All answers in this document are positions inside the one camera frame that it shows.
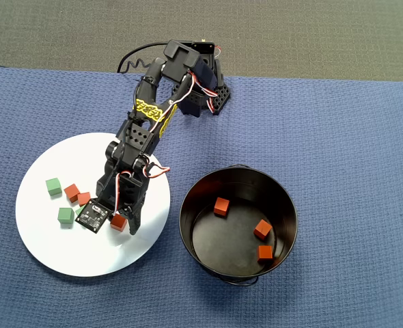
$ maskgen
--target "wooden block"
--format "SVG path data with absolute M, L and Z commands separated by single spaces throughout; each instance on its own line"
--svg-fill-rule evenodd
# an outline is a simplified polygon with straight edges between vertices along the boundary
M 77 195 L 77 199 L 79 200 L 79 205 L 83 206 L 89 202 L 91 195 L 89 193 L 80 193 Z
M 118 231 L 124 230 L 126 224 L 127 224 L 126 218 L 122 217 L 119 214 L 116 214 L 111 220 L 111 227 Z
M 59 208 L 57 219 L 60 223 L 72 223 L 74 221 L 74 211 L 72 208 Z
M 273 248 L 270 245 L 259 245 L 258 262 L 271 261 L 273 259 Z
M 64 189 L 65 194 L 68 196 L 68 199 L 74 203 L 77 200 L 77 196 L 80 191 L 77 189 L 75 184 L 70 185 Z
M 225 200 L 224 198 L 217 198 L 214 207 L 214 213 L 225 217 L 227 215 L 227 210 L 229 209 L 229 201 Z
M 62 193 L 62 188 L 60 187 L 60 182 L 58 178 L 50 179 L 45 181 L 46 183 L 46 190 L 50 196 L 59 195 Z
M 81 211 L 83 210 L 83 208 L 85 207 L 85 205 L 83 205 L 82 207 L 80 207 L 78 210 L 76 210 L 76 214 L 77 216 L 80 215 Z
M 253 233 L 259 237 L 262 241 L 265 241 L 265 238 L 268 236 L 268 233 L 272 229 L 271 224 L 268 222 L 261 220 L 258 225 L 256 226 Z

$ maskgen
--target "circuit board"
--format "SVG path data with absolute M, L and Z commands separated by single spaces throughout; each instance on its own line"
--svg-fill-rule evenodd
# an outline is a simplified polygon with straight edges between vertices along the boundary
M 76 222 L 97 233 L 110 214 L 111 211 L 109 209 L 90 200 L 77 216 Z

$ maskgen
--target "pot handle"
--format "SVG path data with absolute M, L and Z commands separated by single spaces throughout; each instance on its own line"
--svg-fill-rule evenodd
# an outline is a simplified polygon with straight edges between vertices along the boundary
M 220 278 L 220 280 L 223 281 L 223 282 L 227 282 L 228 284 L 231 284 L 231 285 L 234 285 L 234 286 L 249 287 L 249 286 L 252 286 L 252 285 L 256 284 L 258 282 L 258 280 L 259 280 L 259 277 L 256 277 L 255 280 L 253 280 L 252 282 L 246 282 L 246 281 L 243 281 L 243 282 L 230 282 L 230 281 L 224 280 L 222 278 Z
M 245 164 L 233 164 L 233 165 L 230 165 L 229 167 L 233 167 L 233 166 L 243 166 L 243 167 L 247 167 L 247 168 L 251 169 L 251 167 L 249 167 L 248 165 L 245 165 Z

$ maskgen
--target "green cube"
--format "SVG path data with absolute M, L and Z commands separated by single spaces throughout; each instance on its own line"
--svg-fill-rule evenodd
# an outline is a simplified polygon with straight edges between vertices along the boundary
M 60 223 L 72 223 L 74 221 L 74 211 L 72 208 L 59 208 L 59 216 L 57 217 Z
M 83 210 L 83 207 L 85 207 L 86 205 L 83 205 L 82 207 L 80 207 L 78 210 L 76 210 L 76 214 L 77 216 L 79 216 L 81 210 Z
M 60 187 L 60 182 L 58 178 L 50 179 L 45 181 L 46 188 L 48 189 L 48 193 L 51 196 L 59 195 L 62 193 L 62 188 Z

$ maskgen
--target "red cube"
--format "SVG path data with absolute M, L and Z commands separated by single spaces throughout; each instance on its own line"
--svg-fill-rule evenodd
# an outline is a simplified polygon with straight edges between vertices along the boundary
M 268 236 L 272 226 L 268 222 L 261 220 L 256 226 L 253 233 L 259 237 L 262 241 L 265 241 L 265 238 Z
M 217 202 L 215 203 L 214 213 L 222 217 L 225 217 L 228 209 L 229 209 L 229 201 L 218 197 Z
M 115 216 L 111 220 L 111 227 L 121 232 L 126 227 L 126 224 L 127 224 L 126 218 L 122 217 L 119 214 L 115 214 Z
M 259 245 L 258 262 L 271 261 L 273 259 L 273 248 L 270 245 Z
M 74 203 L 77 200 L 77 195 L 80 191 L 77 189 L 75 184 L 70 185 L 64 189 L 65 194 L 68 196 L 68 199 Z
M 77 195 L 77 199 L 79 200 L 80 207 L 82 207 L 89 202 L 91 195 L 89 193 L 80 193 Z

